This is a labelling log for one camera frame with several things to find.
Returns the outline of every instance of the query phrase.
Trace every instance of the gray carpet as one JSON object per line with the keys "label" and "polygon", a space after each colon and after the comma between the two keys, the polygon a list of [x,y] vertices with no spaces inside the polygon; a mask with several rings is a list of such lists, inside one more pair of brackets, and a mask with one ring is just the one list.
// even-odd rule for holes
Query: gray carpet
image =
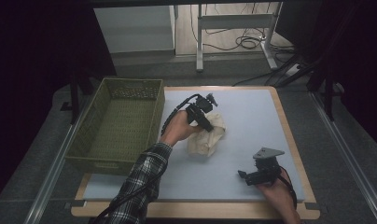
{"label": "gray carpet", "polygon": [[[245,57],[240,60],[209,57],[205,60],[203,73],[200,74],[195,72],[195,62],[191,58],[180,59],[180,62],[153,63],[146,60],[131,65],[118,64],[117,71],[120,77],[163,78],[167,86],[230,86],[269,72],[264,59],[259,56]],[[269,77],[253,79],[245,84],[263,85]],[[308,77],[303,77],[278,90],[315,198],[321,208],[321,217],[318,220],[305,220],[305,223],[377,223],[320,118],[313,100],[305,90],[307,80]],[[55,153],[67,133],[71,115],[70,112],[60,111],[60,108],[63,102],[69,99],[68,88],[55,93],[53,107],[47,120],[0,196],[0,223],[22,223],[25,220]],[[377,189],[377,145],[345,110],[338,98],[334,99],[334,116],[359,164]],[[66,203],[74,199],[82,175],[69,163],[64,165],[40,223],[88,223],[87,218],[73,217],[70,210],[65,208]],[[192,222],[256,223],[254,220],[147,221]]]}

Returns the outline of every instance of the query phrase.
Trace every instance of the person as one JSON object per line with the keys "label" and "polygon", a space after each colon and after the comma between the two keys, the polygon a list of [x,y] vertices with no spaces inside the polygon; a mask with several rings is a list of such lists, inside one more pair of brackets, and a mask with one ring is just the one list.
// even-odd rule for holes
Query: person
{"label": "person", "polygon": [[[119,204],[109,214],[105,223],[145,223],[147,205],[158,198],[160,185],[158,177],[166,169],[173,146],[178,141],[188,138],[192,133],[202,130],[200,126],[190,126],[187,118],[188,114],[185,110],[177,112],[166,127],[159,142],[139,156],[129,176],[121,186],[119,194],[110,204],[117,203],[127,195],[137,192],[143,186],[145,186],[145,190],[140,191],[126,203]],[[282,172],[282,176],[284,178],[287,177],[285,171]],[[271,186],[261,184],[256,187],[264,194],[266,200],[268,200],[276,211],[279,212],[286,224],[300,223],[300,216],[294,208],[293,201],[284,183],[278,179]]]}

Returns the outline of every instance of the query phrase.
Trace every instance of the plaid sleeve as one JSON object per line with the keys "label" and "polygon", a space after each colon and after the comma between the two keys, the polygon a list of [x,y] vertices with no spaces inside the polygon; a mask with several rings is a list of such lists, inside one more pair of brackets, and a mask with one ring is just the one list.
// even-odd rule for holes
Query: plaid sleeve
{"label": "plaid sleeve", "polygon": [[[155,144],[143,152],[133,166],[126,181],[122,184],[119,194],[111,203],[134,192],[156,176],[167,164],[171,152],[172,148],[163,143]],[[160,180],[157,180],[142,193],[122,204],[109,215],[106,223],[145,223],[147,205],[158,198],[159,186]]]}

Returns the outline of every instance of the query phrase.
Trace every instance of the basket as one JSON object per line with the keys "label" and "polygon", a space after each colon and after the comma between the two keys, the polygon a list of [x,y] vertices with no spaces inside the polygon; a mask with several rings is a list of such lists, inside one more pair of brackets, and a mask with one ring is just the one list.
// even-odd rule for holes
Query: basket
{"label": "basket", "polygon": [[66,160],[85,173],[127,175],[157,142],[164,103],[162,80],[105,77]]}

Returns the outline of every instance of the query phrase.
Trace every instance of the white wall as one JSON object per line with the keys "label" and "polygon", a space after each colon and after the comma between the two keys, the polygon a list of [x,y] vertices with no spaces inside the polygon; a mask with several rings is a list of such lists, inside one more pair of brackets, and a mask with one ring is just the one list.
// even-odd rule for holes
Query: white wall
{"label": "white wall", "polygon": [[175,48],[173,7],[111,7],[94,11],[110,53]]}

